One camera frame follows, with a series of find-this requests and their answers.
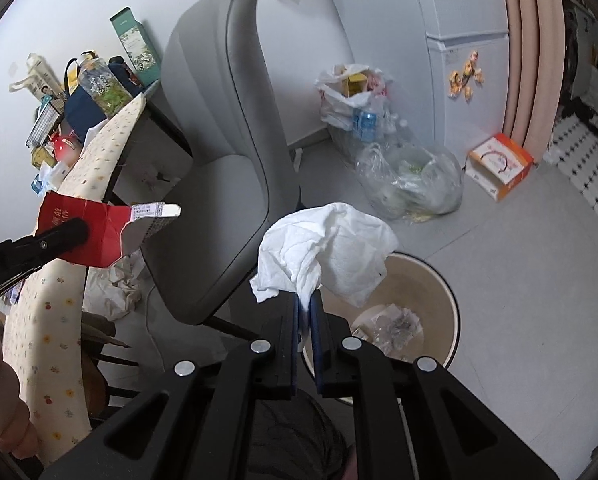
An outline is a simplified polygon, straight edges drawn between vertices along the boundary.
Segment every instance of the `white tissue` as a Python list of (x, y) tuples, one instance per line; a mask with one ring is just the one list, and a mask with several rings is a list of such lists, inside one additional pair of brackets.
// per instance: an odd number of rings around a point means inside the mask
[(320, 285), (361, 307), (384, 279), (385, 259), (398, 246), (388, 224), (351, 205), (304, 209), (268, 229), (250, 286), (257, 303), (279, 290), (297, 293), (304, 314)]

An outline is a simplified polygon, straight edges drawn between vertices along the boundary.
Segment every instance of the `gray chair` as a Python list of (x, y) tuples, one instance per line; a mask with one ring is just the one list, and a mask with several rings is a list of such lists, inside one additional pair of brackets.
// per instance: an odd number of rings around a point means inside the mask
[(256, 266), (300, 191), (263, 58), (257, 0), (200, 0), (179, 18), (161, 84), (193, 156), (165, 202), (181, 216), (142, 247), (176, 320), (250, 338), (213, 314)]

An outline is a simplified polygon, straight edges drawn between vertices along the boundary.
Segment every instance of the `human hand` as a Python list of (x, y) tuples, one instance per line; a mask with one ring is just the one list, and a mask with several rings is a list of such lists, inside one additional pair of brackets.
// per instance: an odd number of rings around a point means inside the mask
[(38, 452), (38, 437), (30, 411), (18, 397), (18, 379), (12, 368), (3, 362), (0, 344), (0, 450), (23, 459)]

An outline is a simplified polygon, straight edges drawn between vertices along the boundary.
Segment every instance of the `chair seat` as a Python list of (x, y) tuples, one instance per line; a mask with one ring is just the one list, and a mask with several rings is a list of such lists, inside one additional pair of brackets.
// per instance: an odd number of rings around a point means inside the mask
[(173, 317), (199, 324), (256, 265), (268, 228), (266, 202), (250, 159), (242, 155), (193, 167), (164, 202), (181, 206), (181, 216), (141, 251)]

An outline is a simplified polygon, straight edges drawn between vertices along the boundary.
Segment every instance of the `green box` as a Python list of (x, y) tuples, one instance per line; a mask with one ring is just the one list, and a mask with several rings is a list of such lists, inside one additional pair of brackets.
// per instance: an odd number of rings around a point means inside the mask
[(110, 21), (143, 85), (154, 83), (161, 74), (161, 62), (143, 25), (135, 20), (130, 7), (120, 10)]

